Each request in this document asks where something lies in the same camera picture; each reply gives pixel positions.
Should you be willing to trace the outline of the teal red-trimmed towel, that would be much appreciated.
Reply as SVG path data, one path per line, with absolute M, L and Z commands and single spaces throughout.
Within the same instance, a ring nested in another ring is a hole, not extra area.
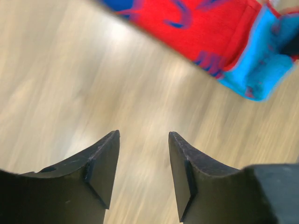
M 298 53 L 283 50 L 299 32 L 299 11 L 256 0 L 106 0 L 128 19 L 254 101 L 273 92 Z

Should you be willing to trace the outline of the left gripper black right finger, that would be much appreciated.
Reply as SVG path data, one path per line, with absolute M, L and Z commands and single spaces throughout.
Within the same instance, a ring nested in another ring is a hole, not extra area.
M 227 166 L 169 133 L 179 221 L 184 224 L 296 224 L 299 165 Z

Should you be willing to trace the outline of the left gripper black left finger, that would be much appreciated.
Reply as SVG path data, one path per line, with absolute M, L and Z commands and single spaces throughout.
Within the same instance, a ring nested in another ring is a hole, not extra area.
M 110 207 L 120 151 L 111 131 L 73 156 L 39 172 L 0 172 L 3 224 L 101 224 Z

